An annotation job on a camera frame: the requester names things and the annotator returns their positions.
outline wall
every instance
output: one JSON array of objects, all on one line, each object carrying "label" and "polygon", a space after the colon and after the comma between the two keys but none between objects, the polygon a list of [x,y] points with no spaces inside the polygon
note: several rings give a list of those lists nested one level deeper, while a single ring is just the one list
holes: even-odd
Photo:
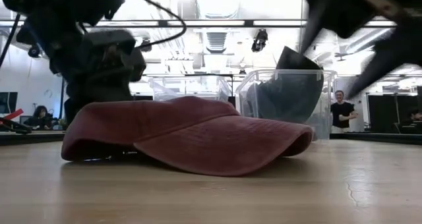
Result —
[{"label": "wall", "polygon": [[[1,39],[1,49],[5,38]],[[37,105],[46,106],[54,117],[59,116],[61,77],[53,75],[46,59],[32,59],[28,52],[10,46],[0,68],[0,92],[18,92],[16,109],[32,115]]]}]

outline table surface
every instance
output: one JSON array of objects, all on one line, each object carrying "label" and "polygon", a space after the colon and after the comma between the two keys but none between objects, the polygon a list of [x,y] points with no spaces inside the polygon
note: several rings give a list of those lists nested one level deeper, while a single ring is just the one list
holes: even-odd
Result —
[{"label": "table surface", "polygon": [[0,223],[414,223],[422,147],[332,140],[248,177],[77,165],[61,143],[0,147]]}]

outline person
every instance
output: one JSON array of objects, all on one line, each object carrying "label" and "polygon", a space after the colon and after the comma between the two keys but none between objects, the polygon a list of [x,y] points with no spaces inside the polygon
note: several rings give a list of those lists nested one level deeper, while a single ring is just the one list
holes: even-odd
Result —
[{"label": "person", "polygon": [[357,113],[355,111],[355,106],[351,103],[348,103],[343,100],[344,92],[341,90],[336,91],[336,103],[331,105],[332,113],[332,133],[344,133],[349,132],[349,120],[355,119]]},{"label": "person", "polygon": [[51,115],[47,112],[47,108],[43,105],[37,106],[31,118],[24,122],[25,125],[31,126],[34,130],[50,130]]},{"label": "person", "polygon": [[418,108],[410,109],[409,113],[407,114],[407,119],[402,121],[401,125],[412,125],[415,121],[422,121],[422,113],[419,111]]}]

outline clear plastic bin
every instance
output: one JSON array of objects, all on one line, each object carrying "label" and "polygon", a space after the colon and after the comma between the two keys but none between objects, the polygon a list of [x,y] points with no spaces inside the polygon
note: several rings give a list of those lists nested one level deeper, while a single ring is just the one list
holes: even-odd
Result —
[{"label": "clear plastic bin", "polygon": [[231,91],[221,76],[163,76],[149,80],[154,101],[165,101],[182,96],[228,101]]},{"label": "clear plastic bin", "polygon": [[330,92],[336,73],[324,70],[255,70],[236,89],[236,108],[246,117],[311,126],[329,139]]}]

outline woman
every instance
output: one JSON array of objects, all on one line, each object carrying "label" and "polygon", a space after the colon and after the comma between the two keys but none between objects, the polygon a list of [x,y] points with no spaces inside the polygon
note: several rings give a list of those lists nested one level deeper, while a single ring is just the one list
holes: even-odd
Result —
[{"label": "woman", "polygon": [[34,130],[50,130],[51,116],[47,113],[47,108],[43,105],[37,106],[31,118],[24,122]]}]

